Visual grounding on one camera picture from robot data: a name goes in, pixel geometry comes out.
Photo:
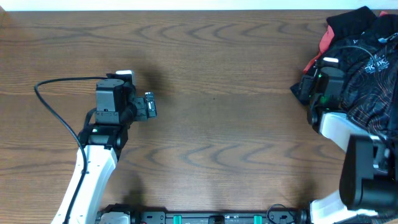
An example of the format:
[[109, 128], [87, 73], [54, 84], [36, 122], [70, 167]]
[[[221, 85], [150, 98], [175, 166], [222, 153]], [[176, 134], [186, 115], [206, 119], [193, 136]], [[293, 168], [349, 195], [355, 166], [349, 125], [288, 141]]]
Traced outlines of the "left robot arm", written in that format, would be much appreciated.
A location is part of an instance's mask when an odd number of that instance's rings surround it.
[[136, 95], [132, 75], [109, 74], [96, 84], [96, 108], [78, 135], [75, 170], [53, 223], [94, 223], [106, 184], [133, 122], [155, 118], [154, 94]]

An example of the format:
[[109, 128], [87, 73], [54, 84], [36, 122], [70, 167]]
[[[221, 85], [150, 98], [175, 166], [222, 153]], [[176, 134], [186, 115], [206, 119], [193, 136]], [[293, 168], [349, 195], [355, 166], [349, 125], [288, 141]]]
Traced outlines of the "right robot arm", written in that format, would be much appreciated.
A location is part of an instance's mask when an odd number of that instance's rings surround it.
[[397, 142], [362, 126], [342, 106], [346, 73], [321, 67], [304, 75], [299, 99], [309, 101], [312, 128], [345, 152], [339, 189], [301, 210], [297, 223], [383, 223], [397, 218]]

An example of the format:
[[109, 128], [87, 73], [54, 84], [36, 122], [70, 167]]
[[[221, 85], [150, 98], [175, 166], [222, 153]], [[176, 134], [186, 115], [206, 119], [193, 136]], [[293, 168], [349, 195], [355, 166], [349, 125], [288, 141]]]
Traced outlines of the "black orange-patterned jersey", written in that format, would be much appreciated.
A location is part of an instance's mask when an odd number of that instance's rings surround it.
[[[351, 118], [373, 131], [397, 137], [397, 15], [378, 17], [358, 35], [332, 43], [322, 57], [339, 60], [348, 86], [342, 106]], [[303, 75], [313, 75], [314, 66]], [[291, 86], [298, 99], [299, 83]], [[308, 107], [309, 101], [300, 101]]]

